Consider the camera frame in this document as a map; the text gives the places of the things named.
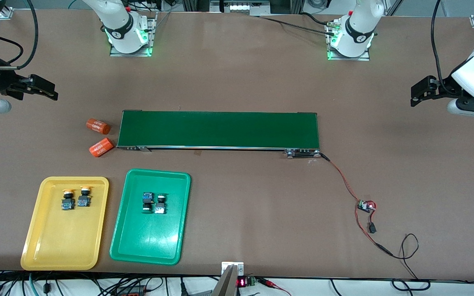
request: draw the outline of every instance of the red wire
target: red wire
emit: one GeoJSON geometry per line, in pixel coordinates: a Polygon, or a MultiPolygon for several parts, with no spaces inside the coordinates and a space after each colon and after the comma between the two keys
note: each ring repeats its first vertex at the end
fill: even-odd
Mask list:
{"type": "Polygon", "coordinates": [[[283,288],[280,288],[278,285],[275,285],[275,286],[274,286],[274,289],[282,290],[282,291],[286,292],[286,294],[292,296],[292,294],[290,294],[290,292],[284,290],[283,288]]]}
{"type": "MultiPolygon", "coordinates": [[[[350,184],[349,182],[346,180],[346,177],[344,175],[344,173],[339,169],[339,167],[337,167],[337,165],[335,165],[335,163],[333,163],[332,161],[329,161],[329,163],[331,163],[335,169],[337,170],[337,172],[339,172],[339,174],[341,175],[341,178],[343,178],[343,182],[345,183],[345,187],[346,189],[348,190],[348,192],[350,193],[350,195],[352,195],[352,197],[354,197],[356,199],[356,201],[359,203],[360,202],[360,199],[357,197],[357,195],[354,193],[354,190],[352,190],[352,187],[350,187],[350,184]]],[[[374,214],[375,210],[376,210],[376,203],[374,201],[368,201],[369,203],[373,204],[374,206],[374,210],[371,212],[370,214],[370,218],[372,218],[372,215],[374,214]]],[[[358,218],[358,204],[356,203],[356,206],[354,208],[354,216],[356,217],[356,223],[358,224],[358,227],[361,229],[361,231],[363,232],[363,234],[365,234],[365,236],[374,244],[376,244],[376,242],[371,238],[370,234],[365,230],[365,228],[363,228],[363,226],[361,225],[360,223],[360,220],[358,218]]]]}
{"type": "Polygon", "coordinates": [[[346,180],[346,177],[345,175],[343,174],[343,172],[339,169],[339,167],[337,167],[337,165],[335,165],[335,163],[333,163],[332,161],[329,161],[329,163],[331,163],[335,169],[337,170],[337,172],[339,172],[339,174],[341,175],[341,178],[343,178],[343,182],[345,183],[345,187],[346,189],[349,191],[350,195],[352,195],[352,197],[354,197],[356,199],[357,202],[360,202],[360,199],[358,199],[358,197],[356,196],[356,193],[354,193],[354,190],[352,190],[352,187],[350,187],[350,184],[349,182],[346,180]]]}

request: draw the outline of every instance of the black connector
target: black connector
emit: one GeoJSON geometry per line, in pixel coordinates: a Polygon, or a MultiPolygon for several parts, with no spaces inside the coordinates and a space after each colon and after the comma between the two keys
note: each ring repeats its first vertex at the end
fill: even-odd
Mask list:
{"type": "Polygon", "coordinates": [[[184,284],[184,279],[181,277],[180,278],[180,296],[190,296],[190,294],[188,294],[188,290],[186,289],[186,285],[184,284]]]}
{"type": "Polygon", "coordinates": [[[369,223],[369,232],[371,234],[374,234],[376,232],[376,226],[374,226],[374,223],[369,223]]]}
{"type": "Polygon", "coordinates": [[[49,294],[49,292],[51,292],[51,284],[45,283],[45,285],[43,285],[43,293],[49,294]]]}

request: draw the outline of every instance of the yellow tray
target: yellow tray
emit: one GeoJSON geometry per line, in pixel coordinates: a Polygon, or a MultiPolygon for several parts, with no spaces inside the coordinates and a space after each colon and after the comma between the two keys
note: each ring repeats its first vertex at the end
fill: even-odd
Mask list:
{"type": "Polygon", "coordinates": [[[21,255],[25,270],[88,270],[98,260],[109,181],[104,177],[49,177],[39,187],[21,255]],[[77,206],[80,186],[90,206],[77,206]],[[62,210],[64,189],[76,189],[74,210],[62,210]]]}

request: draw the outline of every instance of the wire bundle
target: wire bundle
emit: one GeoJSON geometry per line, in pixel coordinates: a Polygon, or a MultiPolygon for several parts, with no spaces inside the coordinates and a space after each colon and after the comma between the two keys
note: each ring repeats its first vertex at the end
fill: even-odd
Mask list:
{"type": "Polygon", "coordinates": [[[265,285],[268,288],[272,288],[272,289],[275,289],[275,290],[281,290],[281,291],[286,292],[286,294],[288,294],[289,296],[292,296],[292,294],[290,294],[290,292],[288,292],[285,289],[279,287],[273,281],[269,281],[269,280],[265,279],[264,277],[255,277],[255,278],[258,281],[258,283],[260,283],[262,285],[265,285]]]}

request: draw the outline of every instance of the white floor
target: white floor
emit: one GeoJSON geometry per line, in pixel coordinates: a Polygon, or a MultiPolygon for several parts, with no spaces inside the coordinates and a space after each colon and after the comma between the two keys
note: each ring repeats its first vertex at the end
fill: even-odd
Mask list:
{"type": "MultiPolygon", "coordinates": [[[[270,279],[279,287],[286,289],[292,296],[337,296],[332,289],[331,282],[327,279],[270,279]]],[[[54,281],[51,283],[51,296],[60,296],[60,291],[54,281]]],[[[117,280],[100,280],[103,288],[117,282],[117,280]]],[[[98,287],[89,280],[61,280],[59,281],[64,296],[97,296],[100,291],[98,287]]],[[[169,295],[180,296],[180,279],[169,277],[167,279],[169,295]]],[[[217,282],[209,277],[185,277],[184,283],[190,295],[212,290],[217,282]]],[[[337,290],[342,296],[408,296],[408,292],[401,292],[394,289],[389,281],[365,281],[365,280],[334,280],[337,290]]],[[[35,283],[36,290],[43,296],[43,284],[45,281],[35,283]]],[[[152,289],[160,284],[160,279],[151,279],[147,288],[152,289]]],[[[420,288],[418,283],[409,283],[411,288],[420,288]]],[[[259,296],[288,296],[283,291],[266,288],[263,285],[241,288],[241,296],[249,296],[260,293],[259,296]]],[[[33,296],[30,285],[25,282],[25,295],[33,296]]],[[[157,290],[146,294],[146,296],[167,296],[165,281],[157,290]]],[[[474,296],[474,284],[466,283],[432,283],[427,291],[414,292],[416,296],[474,296]]],[[[21,283],[17,283],[11,290],[9,296],[23,296],[21,283]]]]}

